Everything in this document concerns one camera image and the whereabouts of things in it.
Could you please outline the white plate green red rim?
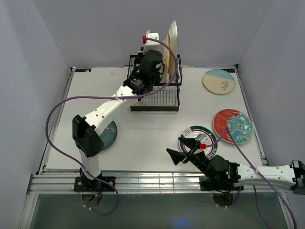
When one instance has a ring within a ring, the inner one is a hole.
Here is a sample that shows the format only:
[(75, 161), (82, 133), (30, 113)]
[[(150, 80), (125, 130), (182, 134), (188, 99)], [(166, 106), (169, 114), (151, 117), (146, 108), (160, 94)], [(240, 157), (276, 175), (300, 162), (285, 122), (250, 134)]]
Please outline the white plate green red rim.
[[(181, 138), (199, 139), (201, 144), (211, 145), (216, 141), (215, 135), (206, 127), (193, 125), (184, 129), (180, 135)], [(204, 153), (207, 159), (211, 159), (216, 155), (218, 145), (215, 144), (205, 149), (197, 149), (194, 154)]]

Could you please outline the woven bamboo square tray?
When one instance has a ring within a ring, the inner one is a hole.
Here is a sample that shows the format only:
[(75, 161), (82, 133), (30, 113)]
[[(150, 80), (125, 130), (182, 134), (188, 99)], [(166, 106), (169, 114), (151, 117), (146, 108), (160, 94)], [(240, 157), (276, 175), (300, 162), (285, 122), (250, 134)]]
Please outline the woven bamboo square tray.
[(163, 74), (162, 74), (163, 83), (166, 83), (167, 76), (169, 74), (170, 56), (171, 56), (171, 54), (170, 54), (169, 50), (163, 46), (163, 63), (164, 63)]

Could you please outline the white rectangular plate black rim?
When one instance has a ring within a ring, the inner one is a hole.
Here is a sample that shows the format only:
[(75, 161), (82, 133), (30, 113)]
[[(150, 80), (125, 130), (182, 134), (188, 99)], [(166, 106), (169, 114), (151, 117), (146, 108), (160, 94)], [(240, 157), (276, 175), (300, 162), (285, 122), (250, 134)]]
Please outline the white rectangular plate black rim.
[[(172, 52), (174, 53), (174, 56), (177, 56), (177, 47), (178, 47), (178, 29), (177, 29), (177, 24), (176, 20), (172, 22), (169, 28), (169, 47), (171, 48)], [(169, 54), (170, 60), (169, 60), (169, 76), (171, 78), (174, 77), (174, 72), (175, 72), (175, 63), (173, 56)]]

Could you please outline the dark teal round plate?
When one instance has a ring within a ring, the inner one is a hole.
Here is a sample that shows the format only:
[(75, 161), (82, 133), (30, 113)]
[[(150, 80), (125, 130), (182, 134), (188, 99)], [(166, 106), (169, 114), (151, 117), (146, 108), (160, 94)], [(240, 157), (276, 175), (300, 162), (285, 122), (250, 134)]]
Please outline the dark teal round plate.
[(111, 123), (108, 124), (108, 126), (104, 129), (104, 131), (100, 135), (100, 139), (103, 141), (102, 150), (109, 148), (114, 143), (117, 134), (118, 134), (117, 125), (114, 121), (112, 121)]

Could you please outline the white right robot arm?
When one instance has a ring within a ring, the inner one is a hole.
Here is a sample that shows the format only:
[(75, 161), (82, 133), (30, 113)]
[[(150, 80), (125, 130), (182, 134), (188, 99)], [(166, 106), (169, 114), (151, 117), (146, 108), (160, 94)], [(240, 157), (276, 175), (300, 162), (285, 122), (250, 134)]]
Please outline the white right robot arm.
[(166, 149), (175, 165), (191, 162), (204, 175), (199, 178), (200, 189), (209, 191), (233, 191), (244, 186), (270, 186), (292, 191), (297, 195), (305, 194), (305, 165), (294, 160), (289, 165), (277, 167), (257, 167), (229, 162), (220, 155), (211, 159), (205, 156), (206, 135), (179, 137), (189, 152)]

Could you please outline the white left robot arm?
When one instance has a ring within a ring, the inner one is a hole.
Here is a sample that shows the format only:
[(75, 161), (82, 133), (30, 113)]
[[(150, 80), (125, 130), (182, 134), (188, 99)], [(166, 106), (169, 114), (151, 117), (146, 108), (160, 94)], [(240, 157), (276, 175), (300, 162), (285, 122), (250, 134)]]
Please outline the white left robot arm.
[(133, 69), (112, 100), (104, 102), (84, 117), (76, 115), (72, 120), (72, 138), (84, 165), (80, 169), (81, 180), (89, 190), (94, 191), (101, 186), (97, 155), (107, 148), (106, 141), (101, 139), (105, 128), (120, 113), (136, 104), (141, 95), (152, 92), (154, 85), (161, 80), (162, 53), (149, 50), (140, 59), (140, 65)]

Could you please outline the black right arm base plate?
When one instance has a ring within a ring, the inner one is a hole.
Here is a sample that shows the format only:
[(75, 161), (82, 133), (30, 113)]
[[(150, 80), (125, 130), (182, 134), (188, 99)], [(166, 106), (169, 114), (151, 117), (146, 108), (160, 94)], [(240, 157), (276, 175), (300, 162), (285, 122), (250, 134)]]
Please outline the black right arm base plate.
[(232, 180), (220, 176), (216, 176), (213, 178), (208, 178), (207, 176), (200, 176), (199, 183), (200, 183), (201, 191), (226, 192), (226, 191), (238, 191), (239, 189), (241, 190), (244, 189), (243, 186), (241, 186), (241, 188), (235, 187)]

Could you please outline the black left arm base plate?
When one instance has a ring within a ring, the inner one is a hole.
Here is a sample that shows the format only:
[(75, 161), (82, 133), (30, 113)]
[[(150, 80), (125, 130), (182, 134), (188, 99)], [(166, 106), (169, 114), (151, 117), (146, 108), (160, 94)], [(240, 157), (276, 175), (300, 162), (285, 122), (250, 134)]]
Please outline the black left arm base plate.
[(97, 181), (97, 180), (90, 180), (83, 177), (76, 177), (74, 182), (73, 191), (75, 192), (100, 192), (100, 191), (107, 191), (111, 192), (114, 191), (114, 188), (111, 186)]

